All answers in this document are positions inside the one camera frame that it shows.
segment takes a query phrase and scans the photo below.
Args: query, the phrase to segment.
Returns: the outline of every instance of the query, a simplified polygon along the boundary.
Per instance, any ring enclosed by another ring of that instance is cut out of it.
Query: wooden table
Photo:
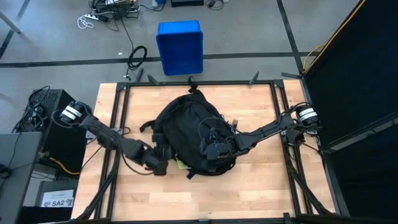
[[[304,101],[299,81],[285,80],[289,105]],[[240,131],[253,131],[275,120],[269,85],[199,86],[206,99],[226,120],[238,119]],[[109,124],[116,84],[101,84],[95,106],[95,116]],[[187,86],[132,87],[126,126],[131,128],[127,138],[151,143],[152,130],[139,132],[146,121],[155,119],[174,98],[187,94]],[[283,111],[282,98],[278,95]],[[119,124],[123,93],[119,101]],[[307,144],[316,147],[314,138],[306,136]],[[96,151],[94,142],[86,149],[85,161]],[[322,204],[334,212],[330,189],[320,156],[313,149],[301,146],[302,162],[307,184]],[[81,173],[72,217],[77,217],[98,190],[104,151],[100,151]],[[130,162],[137,170],[144,172]],[[280,136],[260,142],[249,154],[241,156],[235,167],[217,177],[196,175],[186,178],[174,161],[169,162],[164,177],[140,176],[121,161],[113,210],[113,220],[188,220],[214,218],[275,218],[284,212],[294,216],[287,171]],[[297,185],[300,206],[305,212],[300,187]],[[108,192],[103,200],[103,214]]]

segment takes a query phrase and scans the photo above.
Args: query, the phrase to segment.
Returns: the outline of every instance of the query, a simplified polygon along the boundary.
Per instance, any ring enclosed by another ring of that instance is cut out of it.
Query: blue plastic crate
[[[161,22],[156,41],[165,75],[203,71],[203,33],[199,21]]]

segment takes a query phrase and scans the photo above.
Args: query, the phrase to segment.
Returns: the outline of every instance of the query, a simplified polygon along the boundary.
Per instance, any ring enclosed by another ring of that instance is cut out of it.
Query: black backpack
[[[151,126],[157,155],[165,160],[179,160],[190,167],[187,169],[189,179],[195,174],[224,174],[233,168],[236,157],[208,160],[203,150],[213,142],[225,143],[227,137],[234,135],[234,129],[206,101],[203,93],[197,90],[197,85],[191,79],[189,82],[190,94],[174,99],[156,120],[143,124],[140,131],[143,132],[146,127]]]

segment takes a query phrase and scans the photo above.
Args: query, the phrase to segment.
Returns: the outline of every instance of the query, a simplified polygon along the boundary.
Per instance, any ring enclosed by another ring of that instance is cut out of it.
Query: yellow cable
[[[319,55],[314,59],[314,61],[312,61],[312,63],[310,64],[310,66],[305,70],[305,73],[307,73],[310,68],[312,67],[312,65],[318,60],[318,58],[321,57],[321,55],[324,53],[324,51],[326,50],[326,48],[328,48],[328,46],[330,45],[331,41],[337,36],[337,34],[344,28],[345,25],[347,25],[347,23],[354,17],[354,15],[356,14],[356,12],[359,10],[359,8],[366,2],[366,0],[362,0],[362,2],[359,4],[359,6],[354,10],[354,12],[352,13],[352,15],[349,16],[349,18],[343,23],[343,25],[340,26],[340,28],[335,32],[335,34],[333,34],[333,36],[331,37],[331,39],[326,43],[326,46],[321,50],[321,52],[319,53]]]
[[[312,52],[318,50],[319,48],[321,48],[321,47],[323,47],[323,46],[325,46],[325,44],[322,44],[322,45],[320,45],[320,46],[318,46],[318,47],[315,47],[315,48],[314,48],[313,50],[311,50],[310,53],[305,57],[305,59],[304,59],[304,65],[303,65],[303,73],[306,71],[305,65],[307,64],[307,59],[308,59],[308,57],[312,54]]]
[[[39,155],[44,156],[45,154],[43,152],[39,152]],[[60,161],[58,161],[52,157],[49,157],[49,159],[51,161],[57,163],[63,169],[63,171],[67,172],[70,175],[79,175],[80,174],[80,172],[72,172],[72,171],[68,170]]]

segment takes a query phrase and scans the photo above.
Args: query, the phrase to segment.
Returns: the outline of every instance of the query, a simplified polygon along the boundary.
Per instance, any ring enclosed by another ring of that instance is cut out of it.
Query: gray concrete floor
[[[90,11],[85,0],[30,0],[23,16],[17,18],[25,1],[28,0],[0,1],[0,11],[22,30],[21,35],[13,35],[0,63],[126,58],[131,52],[120,21],[119,32],[96,21],[90,21],[94,29],[77,27],[77,18]],[[358,0],[282,2],[298,51],[308,52],[330,38]],[[141,4],[150,6],[150,0],[141,0]],[[230,0],[220,11],[211,11],[205,6],[171,8],[168,2],[162,12],[143,12],[138,19],[124,21],[134,44],[146,46],[148,57],[158,57],[155,42],[158,24],[184,20],[200,21],[204,54],[292,52],[276,0]],[[8,26],[0,21],[0,44],[8,32]],[[313,59],[308,59],[307,66]],[[33,89],[45,85],[61,88],[74,99],[94,106],[100,83],[125,82],[126,66],[111,63],[0,68],[0,133],[11,131],[21,118]],[[159,81],[188,78],[165,76],[160,62],[146,62],[142,68]],[[227,58],[205,60],[203,73],[194,77],[196,80],[249,80],[257,71],[262,80],[282,78],[281,72],[298,74],[293,57]],[[146,82],[147,78],[143,77],[142,81]],[[35,200],[40,181],[31,180],[29,205]]]

